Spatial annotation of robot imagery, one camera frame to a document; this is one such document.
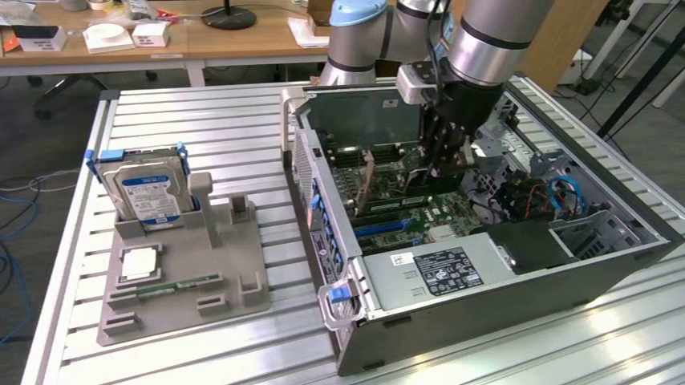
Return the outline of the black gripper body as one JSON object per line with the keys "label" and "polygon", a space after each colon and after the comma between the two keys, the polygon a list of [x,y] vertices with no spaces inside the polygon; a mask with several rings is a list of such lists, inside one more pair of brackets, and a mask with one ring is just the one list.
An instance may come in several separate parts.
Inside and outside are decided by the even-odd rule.
{"label": "black gripper body", "polygon": [[428,92],[431,111],[447,127],[461,128],[468,135],[487,123],[505,92],[505,85],[481,86],[468,81],[448,82]]}

